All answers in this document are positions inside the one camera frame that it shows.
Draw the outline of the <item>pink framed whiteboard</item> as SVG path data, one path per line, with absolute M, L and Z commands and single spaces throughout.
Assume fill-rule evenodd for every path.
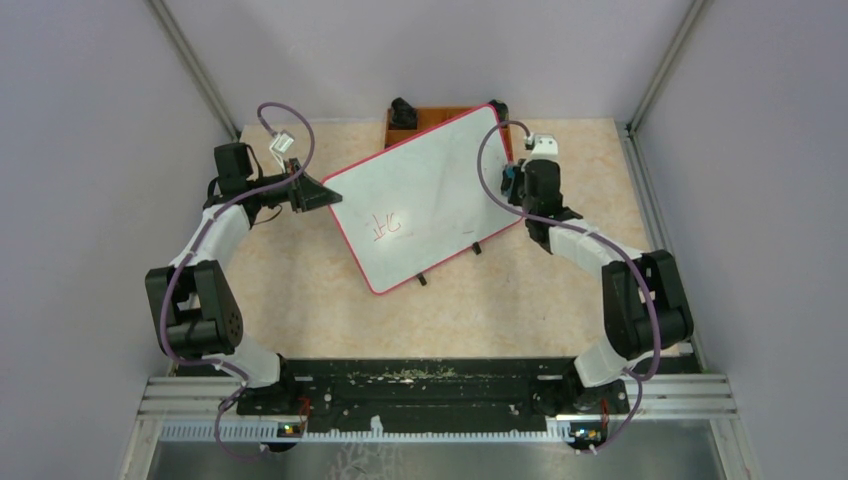
M 342 197 L 330 211 L 373 294 L 518 222 L 486 194 L 509 161 L 497 123 L 481 105 L 323 179 Z

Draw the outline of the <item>blue whiteboard eraser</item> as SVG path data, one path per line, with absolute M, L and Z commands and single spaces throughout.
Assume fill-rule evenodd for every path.
M 515 188 L 517 175 L 519 172 L 520 168 L 516 167 L 515 165 L 505 166 L 502 172 L 500 191 L 501 194 L 505 197 L 507 203 L 513 206 L 517 205 Z

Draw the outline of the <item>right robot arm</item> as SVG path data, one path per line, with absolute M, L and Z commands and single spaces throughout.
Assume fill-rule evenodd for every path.
M 525 215 L 529 237 L 543 250 L 572 261 L 602 287 L 603 335 L 567 368 L 562 396 L 569 408 L 588 412 L 609 385 L 641 361 L 659 371 L 661 353 L 694 330 L 674 256 L 643 252 L 601 233 L 567 207 L 560 168 L 551 160 L 521 160 L 505 168 L 501 191 Z

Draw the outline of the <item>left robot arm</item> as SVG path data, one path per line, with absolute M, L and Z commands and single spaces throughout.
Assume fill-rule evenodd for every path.
M 337 204 L 341 194 L 304 173 L 297 159 L 267 176 L 251 146 L 214 150 L 217 176 L 207 191 L 200 224 L 167 266 L 150 270 L 145 288 L 162 352 L 180 367 L 211 367 L 236 378 L 239 400 L 277 414 L 292 411 L 300 388 L 279 354 L 248 338 L 225 269 L 263 209 L 285 203 L 296 213 Z

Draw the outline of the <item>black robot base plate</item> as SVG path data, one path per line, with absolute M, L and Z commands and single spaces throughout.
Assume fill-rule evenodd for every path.
M 147 382 L 140 413 L 188 439 L 283 442 L 574 442 L 613 421 L 734 411 L 722 376 L 671 357 L 645 383 L 582 387 L 570 357 L 288 359 L 280 383 L 242 390 L 209 368 Z

